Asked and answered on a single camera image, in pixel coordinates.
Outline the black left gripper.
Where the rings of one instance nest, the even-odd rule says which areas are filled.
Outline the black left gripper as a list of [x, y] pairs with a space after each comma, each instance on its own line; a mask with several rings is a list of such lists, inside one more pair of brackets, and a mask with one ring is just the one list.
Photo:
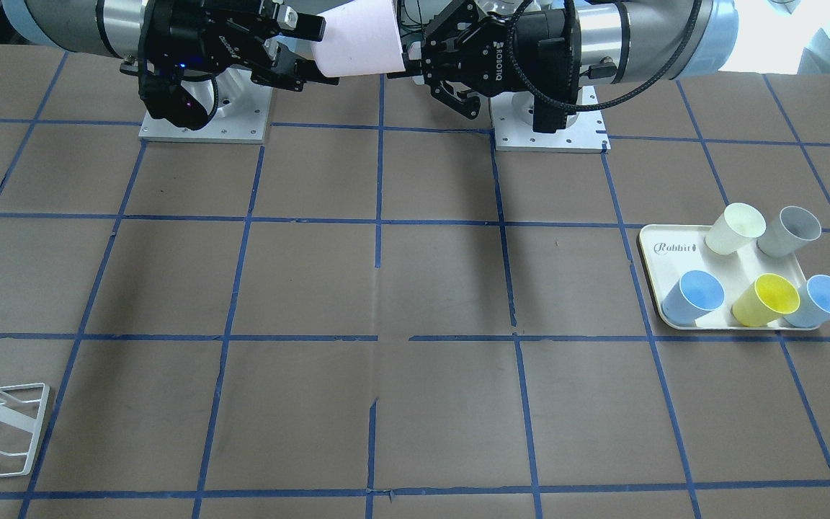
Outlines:
[[556, 82], [579, 85], [576, 11], [526, 11], [513, 36], [508, 21], [480, 11], [475, 1], [452, 1], [422, 35], [422, 79], [429, 95], [481, 129], [493, 127], [488, 97], [527, 91], [528, 81], [536, 89]]

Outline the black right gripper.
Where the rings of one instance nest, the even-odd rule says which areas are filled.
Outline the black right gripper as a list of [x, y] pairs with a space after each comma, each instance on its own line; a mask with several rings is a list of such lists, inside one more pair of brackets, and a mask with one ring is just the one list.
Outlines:
[[154, 72], [170, 76], [194, 70], [221, 73], [227, 68], [264, 70], [264, 85], [302, 92], [308, 82], [339, 85], [316, 62], [279, 47], [266, 49], [274, 36], [322, 42], [326, 20], [276, 1], [149, 1], [144, 12], [138, 56]]

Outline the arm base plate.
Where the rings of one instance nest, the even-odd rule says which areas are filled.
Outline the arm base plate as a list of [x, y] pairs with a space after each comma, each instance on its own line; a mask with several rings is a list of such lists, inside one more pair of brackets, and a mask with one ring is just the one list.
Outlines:
[[523, 152], [583, 152], [600, 154], [612, 148], [602, 112], [568, 115], [553, 133], [532, 129], [534, 99], [529, 92], [505, 92], [488, 99], [495, 150]]
[[249, 71], [237, 68], [217, 76], [216, 86], [218, 109], [204, 128], [178, 128], [167, 120], [145, 115], [138, 137], [168, 143], [263, 144], [274, 89], [254, 84]]

